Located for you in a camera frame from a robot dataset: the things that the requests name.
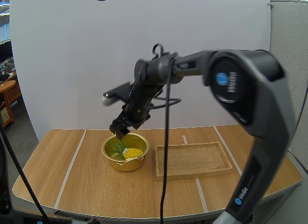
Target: gold pot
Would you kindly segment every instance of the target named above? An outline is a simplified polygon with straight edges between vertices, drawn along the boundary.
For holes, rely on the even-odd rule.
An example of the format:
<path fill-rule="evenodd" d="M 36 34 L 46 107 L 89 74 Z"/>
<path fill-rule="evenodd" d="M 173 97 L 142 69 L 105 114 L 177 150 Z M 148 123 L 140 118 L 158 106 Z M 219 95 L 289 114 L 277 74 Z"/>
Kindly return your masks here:
<path fill-rule="evenodd" d="M 150 144 L 148 140 L 136 133 L 128 133 L 123 137 L 123 141 L 127 144 L 130 144 L 130 147 L 140 149 L 143 153 L 135 158 L 129 158 L 126 160 L 118 160 L 112 158 L 108 153 L 111 149 L 114 149 L 111 142 L 115 142 L 117 139 L 116 135 L 113 135 L 106 139 L 104 143 L 102 144 L 102 153 L 105 157 L 108 158 L 109 163 L 113 168 L 119 171 L 133 171 L 139 168 L 143 162 L 145 154 L 149 151 Z"/>

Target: white backdrop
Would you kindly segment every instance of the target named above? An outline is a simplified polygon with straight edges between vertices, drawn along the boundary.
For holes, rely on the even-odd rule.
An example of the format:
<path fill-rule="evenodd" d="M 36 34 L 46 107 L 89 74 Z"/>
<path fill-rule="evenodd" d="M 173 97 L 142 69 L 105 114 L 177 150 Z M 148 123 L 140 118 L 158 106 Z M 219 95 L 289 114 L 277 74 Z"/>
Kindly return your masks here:
<path fill-rule="evenodd" d="M 11 0 L 18 80 L 39 140 L 51 129 L 108 129 L 121 103 L 102 93 L 133 80 L 139 58 L 160 42 L 181 56 L 205 49 L 270 47 L 269 0 Z M 235 123 L 201 77 L 171 87 L 182 102 L 170 126 Z M 142 128 L 163 128 L 164 110 Z"/>

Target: computer monitor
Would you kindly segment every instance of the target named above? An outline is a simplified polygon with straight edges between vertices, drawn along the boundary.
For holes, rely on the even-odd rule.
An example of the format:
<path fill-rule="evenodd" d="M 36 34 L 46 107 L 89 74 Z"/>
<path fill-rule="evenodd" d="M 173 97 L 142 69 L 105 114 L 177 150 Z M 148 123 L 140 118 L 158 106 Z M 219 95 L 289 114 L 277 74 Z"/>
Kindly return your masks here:
<path fill-rule="evenodd" d="M 13 56 L 12 42 L 11 41 L 2 42 L 2 44 L 0 44 L 0 63 L 4 62 L 7 58 L 10 58 L 12 56 Z"/>

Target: wooden table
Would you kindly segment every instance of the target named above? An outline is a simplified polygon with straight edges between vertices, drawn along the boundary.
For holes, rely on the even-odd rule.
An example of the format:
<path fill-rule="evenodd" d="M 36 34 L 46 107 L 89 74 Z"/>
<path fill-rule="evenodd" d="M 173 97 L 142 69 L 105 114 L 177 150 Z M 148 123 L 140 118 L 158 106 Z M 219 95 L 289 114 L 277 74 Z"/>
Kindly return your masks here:
<path fill-rule="evenodd" d="M 10 122 L 15 123 L 15 118 L 13 116 L 13 112 L 11 109 L 11 105 L 9 103 L 9 99 L 8 99 L 8 95 L 7 95 L 7 91 L 14 87 L 14 85 L 16 85 L 16 81 L 15 80 L 9 80 L 3 83 L 0 83 L 0 93 L 3 93 L 2 98 L 4 100 L 4 103 L 0 105 L 0 108 L 2 108 L 3 106 L 6 106 L 6 109 L 9 113 L 10 118 L 4 123 L 2 124 L 3 127 L 7 126 Z"/>
<path fill-rule="evenodd" d="M 15 80 L 16 81 L 16 84 L 7 91 L 8 102 L 9 102 L 9 104 L 11 104 L 21 96 L 21 90 L 20 90 L 20 87 L 19 87 L 19 82 L 18 82 L 16 71 L 14 71 L 13 74 L 10 77 L 8 77 L 6 80 L 4 80 L 0 84 L 3 84 L 3 83 L 5 83 L 9 80 Z"/>
<path fill-rule="evenodd" d="M 40 203 L 55 210 L 99 216 L 105 221 L 158 222 L 162 192 L 155 179 L 154 146 L 164 143 L 164 130 L 133 131 L 145 136 L 150 150 L 136 171 L 113 169 L 101 152 L 107 130 L 52 130 L 24 167 Z M 240 179 L 253 137 L 240 125 L 171 129 L 170 144 L 220 142 L 233 166 L 231 174 L 168 181 L 164 216 L 170 222 L 217 216 Z M 286 157 L 262 202 L 290 192 L 302 176 Z M 18 177 L 13 192 L 31 201 Z"/>

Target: widgo logo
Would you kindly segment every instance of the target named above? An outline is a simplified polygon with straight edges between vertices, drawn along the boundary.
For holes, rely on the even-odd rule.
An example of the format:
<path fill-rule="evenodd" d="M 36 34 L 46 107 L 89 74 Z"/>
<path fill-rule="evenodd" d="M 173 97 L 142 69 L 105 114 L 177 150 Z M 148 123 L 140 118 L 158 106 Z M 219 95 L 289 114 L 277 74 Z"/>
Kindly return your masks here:
<path fill-rule="evenodd" d="M 248 189 L 246 187 L 244 187 L 244 189 L 242 189 L 242 192 L 239 194 L 239 197 L 234 200 L 236 204 L 238 204 L 238 205 L 242 204 L 242 200 L 244 199 L 247 191 L 248 191 Z"/>

